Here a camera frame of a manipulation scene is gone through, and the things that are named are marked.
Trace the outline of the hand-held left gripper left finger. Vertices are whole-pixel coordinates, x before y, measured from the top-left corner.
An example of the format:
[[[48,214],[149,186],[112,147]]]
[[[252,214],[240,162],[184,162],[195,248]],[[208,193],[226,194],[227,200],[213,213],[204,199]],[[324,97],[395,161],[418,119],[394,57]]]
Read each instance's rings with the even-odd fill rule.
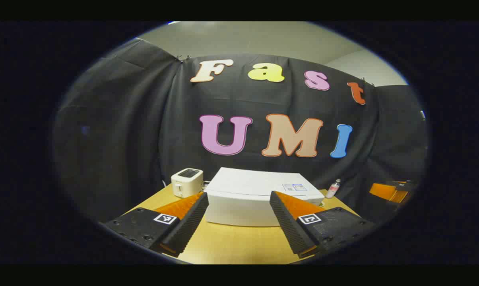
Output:
[[[152,251],[177,257],[186,248],[209,205],[205,192],[155,210],[138,207],[105,225]]]

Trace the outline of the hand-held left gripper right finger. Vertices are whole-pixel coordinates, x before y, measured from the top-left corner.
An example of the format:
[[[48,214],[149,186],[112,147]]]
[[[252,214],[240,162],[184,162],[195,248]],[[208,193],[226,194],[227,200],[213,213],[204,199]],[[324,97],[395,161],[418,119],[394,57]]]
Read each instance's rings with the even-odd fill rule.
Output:
[[[337,252],[368,235],[376,225],[342,207],[323,209],[277,191],[270,206],[292,252],[300,259]]]

